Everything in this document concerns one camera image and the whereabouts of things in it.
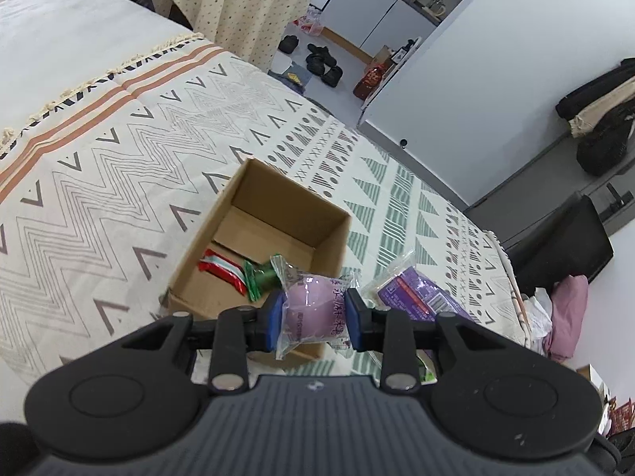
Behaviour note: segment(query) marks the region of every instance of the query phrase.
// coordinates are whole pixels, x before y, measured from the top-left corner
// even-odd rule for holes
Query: patterned blanket
[[[9,146],[0,356],[28,383],[157,318],[196,228],[251,156],[354,216],[344,272],[367,281],[414,248],[418,269],[474,320],[524,341],[484,233],[358,133],[207,40],[74,90]]]

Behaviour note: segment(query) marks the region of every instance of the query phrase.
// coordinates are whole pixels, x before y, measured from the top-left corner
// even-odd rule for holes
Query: purple candy
[[[342,291],[328,277],[307,275],[287,291],[287,327],[295,342],[334,336],[339,314]]]
[[[433,321],[441,311],[453,311],[466,319],[470,315],[444,290],[408,267],[391,279],[377,294],[390,307],[405,311],[415,321]]]

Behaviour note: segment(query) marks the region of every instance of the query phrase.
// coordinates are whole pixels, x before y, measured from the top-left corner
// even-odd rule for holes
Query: black bag
[[[628,79],[635,77],[635,63],[633,61],[633,58],[624,59],[617,68],[571,91],[556,105],[558,116],[565,120],[573,119],[587,105],[610,93]]]
[[[586,173],[599,177],[624,159],[633,118],[635,98],[613,107],[582,138],[576,159]]]

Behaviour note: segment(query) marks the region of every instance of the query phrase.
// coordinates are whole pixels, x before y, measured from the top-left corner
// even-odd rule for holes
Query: white wall
[[[554,106],[635,55],[635,0],[463,0],[363,119],[472,204],[566,133]]]
[[[589,287],[572,368],[591,363],[618,405],[635,399],[635,220],[611,236],[615,257]]]

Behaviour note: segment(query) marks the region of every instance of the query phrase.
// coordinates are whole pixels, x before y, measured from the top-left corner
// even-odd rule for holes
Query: zigzag pattern
[[[0,271],[0,355],[28,379],[37,376],[43,364],[23,334],[28,326],[21,324],[26,326],[39,317],[48,328],[88,334],[70,298],[66,278],[80,271],[126,280],[105,223],[114,221],[164,232],[148,201],[146,185],[159,184],[197,194],[180,157],[194,154],[227,163],[209,140],[205,144],[188,128],[168,131],[149,125],[128,127],[128,151],[134,144],[137,154],[92,148],[87,156],[84,151],[85,165],[88,157],[94,160],[94,181],[52,172],[56,198],[46,195],[45,211],[47,216],[63,217],[62,223],[16,219],[27,269],[24,274]],[[52,213],[53,206],[59,208],[59,213]]]

